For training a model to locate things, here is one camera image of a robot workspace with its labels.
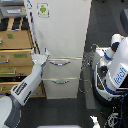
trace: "sticker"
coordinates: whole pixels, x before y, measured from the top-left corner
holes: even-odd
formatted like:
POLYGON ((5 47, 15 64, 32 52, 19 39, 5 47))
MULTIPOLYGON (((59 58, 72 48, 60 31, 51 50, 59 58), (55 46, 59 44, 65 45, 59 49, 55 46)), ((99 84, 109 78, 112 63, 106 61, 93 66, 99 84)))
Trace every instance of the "sticker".
POLYGON ((47 3, 38 3, 37 10, 39 17, 49 17, 49 6, 47 3))
POLYGON ((5 55, 1 55, 1 58, 5 58, 6 56, 5 55))
POLYGON ((13 39, 13 35, 12 34, 7 34, 9 39, 13 39))
POLYGON ((27 54, 13 54, 14 58, 28 58, 27 54))
POLYGON ((13 68, 8 68, 9 70, 12 70, 13 68))
POLYGON ((27 0, 27 7, 28 7, 29 9, 32 8, 32 4, 31 4, 30 0, 27 0))

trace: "cabinet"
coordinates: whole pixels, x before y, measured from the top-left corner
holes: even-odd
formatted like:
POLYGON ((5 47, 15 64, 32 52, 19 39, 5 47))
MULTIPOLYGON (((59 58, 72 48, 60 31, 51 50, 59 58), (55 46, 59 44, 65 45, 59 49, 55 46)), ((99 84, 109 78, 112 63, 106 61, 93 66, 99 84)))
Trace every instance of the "cabinet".
MULTIPOLYGON (((17 19, 9 18, 7 30, 0 31, 0 93, 10 89, 28 76, 33 68, 30 51, 33 48, 30 30, 22 30, 24 18, 18 19, 18 30, 12 31, 17 19)), ((31 97, 45 97, 43 83, 31 97)))
POLYGON ((90 16, 91 0, 24 0, 32 30, 41 53, 51 56, 44 67, 44 87, 48 99, 76 98, 90 16))

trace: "refrigerator door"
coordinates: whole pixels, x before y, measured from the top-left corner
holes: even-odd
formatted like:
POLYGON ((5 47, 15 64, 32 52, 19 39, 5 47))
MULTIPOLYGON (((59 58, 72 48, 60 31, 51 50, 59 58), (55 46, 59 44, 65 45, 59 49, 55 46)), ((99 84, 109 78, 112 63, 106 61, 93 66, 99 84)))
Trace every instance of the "refrigerator door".
POLYGON ((47 48, 50 58, 83 55, 91 0, 29 0, 29 3, 24 0, 24 3, 30 26, 32 11, 41 53, 47 48))

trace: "robot body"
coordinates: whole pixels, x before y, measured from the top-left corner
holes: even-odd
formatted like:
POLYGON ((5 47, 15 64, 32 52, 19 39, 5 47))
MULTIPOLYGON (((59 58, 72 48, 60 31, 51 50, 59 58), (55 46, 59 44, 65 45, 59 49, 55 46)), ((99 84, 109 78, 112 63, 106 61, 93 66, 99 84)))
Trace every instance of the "robot body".
POLYGON ((100 49, 98 63, 94 62, 94 92, 107 103, 114 105, 128 90, 126 84, 128 74, 128 37, 115 34, 111 47, 100 49))

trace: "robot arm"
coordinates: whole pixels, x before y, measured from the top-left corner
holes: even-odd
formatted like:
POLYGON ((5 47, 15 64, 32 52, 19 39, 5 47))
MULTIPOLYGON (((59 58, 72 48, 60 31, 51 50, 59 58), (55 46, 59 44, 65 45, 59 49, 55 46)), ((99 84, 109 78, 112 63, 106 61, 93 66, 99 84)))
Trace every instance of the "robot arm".
POLYGON ((124 37, 119 34, 114 34, 112 36, 111 47, 108 47, 106 51, 103 50, 104 56, 100 59, 100 68, 102 70, 106 70, 109 68, 113 55, 115 54, 118 45, 121 43, 123 39, 124 37))
POLYGON ((32 69, 32 73, 27 76, 20 84, 14 86, 11 89, 11 95, 15 97, 18 102, 24 106, 34 92, 37 86, 40 84, 43 76, 43 66, 46 64, 46 60, 50 54, 46 51, 45 55, 33 54, 32 60, 35 63, 32 69))
POLYGON ((0 99, 0 128, 16 128, 19 123, 21 106, 24 106, 30 95, 42 81, 43 67, 46 64, 49 52, 45 55, 31 53, 34 66, 32 73, 20 84, 12 87, 10 97, 0 99))

